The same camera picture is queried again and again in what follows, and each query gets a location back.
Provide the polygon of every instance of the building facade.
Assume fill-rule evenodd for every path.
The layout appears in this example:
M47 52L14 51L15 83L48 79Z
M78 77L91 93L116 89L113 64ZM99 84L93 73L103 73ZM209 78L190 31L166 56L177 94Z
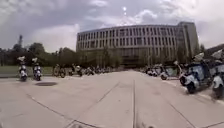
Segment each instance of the building facade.
M180 22L178 25L133 25L97 29L78 33L77 51L116 49L124 64L144 56L147 63L152 59L174 60L178 46L184 46L186 56L194 55L199 47L194 23Z

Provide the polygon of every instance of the parked scooter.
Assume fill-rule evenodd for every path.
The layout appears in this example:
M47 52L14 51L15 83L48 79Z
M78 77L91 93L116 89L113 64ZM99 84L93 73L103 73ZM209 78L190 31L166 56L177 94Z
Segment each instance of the parked scooter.
M60 76L61 78L65 78L66 70L64 67L57 64L53 70L53 75L56 77Z
M69 76L73 76L75 74L75 65L72 64L71 69L68 72Z
M19 76L20 80L22 82L25 82L27 80L27 71L26 71L26 65L25 65L25 56L19 57L18 60L20 60L20 67L19 67Z
M76 71L77 71L77 74L82 77L82 68L80 66L76 66Z
M204 53L194 57L194 61L187 67L187 72L183 76L185 78L184 87L187 88L189 94L193 94L198 90L208 88L211 85L212 77L209 68L209 62L203 60Z
M41 67L39 63L37 63L37 58L33 58L32 61L34 62L34 67L33 67L33 76L34 79L37 81L41 81Z
M94 75L95 73L94 73L94 71L90 68L90 67L88 67L87 69L86 69L86 75Z
M212 82L212 90L214 98L222 98L223 97L223 89L224 89L224 63L222 61L223 58L223 50L219 50L212 55L215 61L215 67L212 69L213 82Z
M162 80L167 80L169 77L177 77L179 78L179 76L182 74L182 69L179 66L178 62L175 61L173 63L173 65L171 64L165 64L162 67L163 71L160 74L160 77Z

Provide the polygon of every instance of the sky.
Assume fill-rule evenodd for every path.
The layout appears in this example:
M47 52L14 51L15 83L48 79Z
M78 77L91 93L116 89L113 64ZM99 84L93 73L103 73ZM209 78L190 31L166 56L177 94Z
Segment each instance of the sky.
M75 50L78 32L135 24L195 22L199 43L224 43L223 0L0 0L0 47L43 43Z

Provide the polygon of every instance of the paved plaza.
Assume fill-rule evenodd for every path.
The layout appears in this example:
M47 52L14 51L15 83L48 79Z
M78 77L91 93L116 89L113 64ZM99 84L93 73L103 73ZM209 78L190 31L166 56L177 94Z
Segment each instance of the paved plaza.
M224 128L224 102L188 95L178 80L125 71L0 79L3 128Z

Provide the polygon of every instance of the cloud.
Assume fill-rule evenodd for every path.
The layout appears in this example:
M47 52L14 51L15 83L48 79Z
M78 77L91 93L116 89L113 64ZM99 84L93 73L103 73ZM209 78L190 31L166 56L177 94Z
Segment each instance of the cloud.
M200 43L206 47L224 43L224 11L222 0L160 0L164 15L171 19L187 19L196 23Z
M156 19L158 16L150 10L142 10L134 16L109 16L102 15L98 17L87 16L86 19L95 22L101 22L103 27L106 26L122 26L122 25L134 25L141 24L144 21L144 18Z
M43 15L45 11L63 9L68 0L0 0L0 26L12 14Z
M37 30L31 36L32 42L41 42L49 52L61 47L76 49L76 36L80 31L78 24L62 25Z
M105 7L108 6L108 2L104 0L90 0L89 3L91 6L97 6L97 7Z

